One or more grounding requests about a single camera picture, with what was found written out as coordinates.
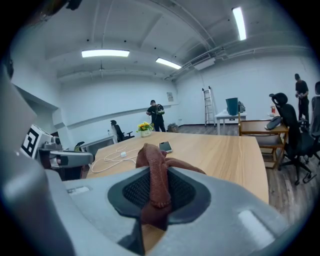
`smartphone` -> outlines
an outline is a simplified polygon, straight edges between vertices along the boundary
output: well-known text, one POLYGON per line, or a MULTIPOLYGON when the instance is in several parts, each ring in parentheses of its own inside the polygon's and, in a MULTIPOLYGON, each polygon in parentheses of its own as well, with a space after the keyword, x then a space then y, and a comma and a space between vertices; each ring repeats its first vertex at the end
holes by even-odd
POLYGON ((167 153, 171 153, 172 152, 172 148, 171 148, 171 145, 170 145, 169 141, 159 143, 159 149, 160 150, 164 150, 167 153))

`trash bin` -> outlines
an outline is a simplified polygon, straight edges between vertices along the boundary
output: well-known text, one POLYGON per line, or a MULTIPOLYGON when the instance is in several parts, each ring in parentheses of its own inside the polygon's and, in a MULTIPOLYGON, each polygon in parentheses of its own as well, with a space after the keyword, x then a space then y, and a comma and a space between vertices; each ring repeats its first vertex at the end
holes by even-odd
POLYGON ((229 115, 236 116, 239 112, 238 98, 227 98, 225 101, 229 115))

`white vase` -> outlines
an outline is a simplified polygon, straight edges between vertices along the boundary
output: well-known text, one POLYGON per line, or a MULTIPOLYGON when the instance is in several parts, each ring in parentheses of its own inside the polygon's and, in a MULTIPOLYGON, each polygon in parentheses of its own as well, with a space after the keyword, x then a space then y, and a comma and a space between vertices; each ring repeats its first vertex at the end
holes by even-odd
POLYGON ((149 129, 148 130, 142 130, 140 132, 141 132, 141 137, 147 137, 147 136, 151 135, 151 131, 149 129))

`ladder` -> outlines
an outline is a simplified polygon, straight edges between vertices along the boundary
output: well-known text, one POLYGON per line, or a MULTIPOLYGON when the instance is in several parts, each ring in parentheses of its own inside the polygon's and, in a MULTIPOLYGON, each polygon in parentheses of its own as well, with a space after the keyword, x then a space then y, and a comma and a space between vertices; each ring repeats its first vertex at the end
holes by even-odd
POLYGON ((216 125, 215 115, 216 115, 216 109, 215 109, 215 101, 213 99, 213 94, 211 91, 211 87, 209 86, 208 90, 205 90, 202 88, 203 93, 203 100, 204 100, 204 125, 207 126, 208 124, 216 125))

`fluorescent light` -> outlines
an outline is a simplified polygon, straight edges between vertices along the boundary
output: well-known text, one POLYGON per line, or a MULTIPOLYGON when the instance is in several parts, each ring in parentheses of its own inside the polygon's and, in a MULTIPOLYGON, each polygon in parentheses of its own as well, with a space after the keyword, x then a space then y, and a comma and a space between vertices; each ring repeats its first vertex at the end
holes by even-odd
POLYGON ((158 58, 155 62, 167 65, 167 66, 172 67, 172 68, 177 69, 177 70, 181 68, 181 66, 179 66, 177 64, 174 64, 174 63, 172 63, 170 61, 167 61, 167 60, 165 60, 163 58, 158 58))
POLYGON ((245 22, 244 22, 244 17, 242 15, 241 7, 233 8, 232 12, 235 17, 236 25, 239 30, 240 40, 245 40, 247 36, 246 36, 245 22))
POLYGON ((128 50, 83 50, 82 57, 96 57, 96 56, 118 56, 128 57, 128 50))

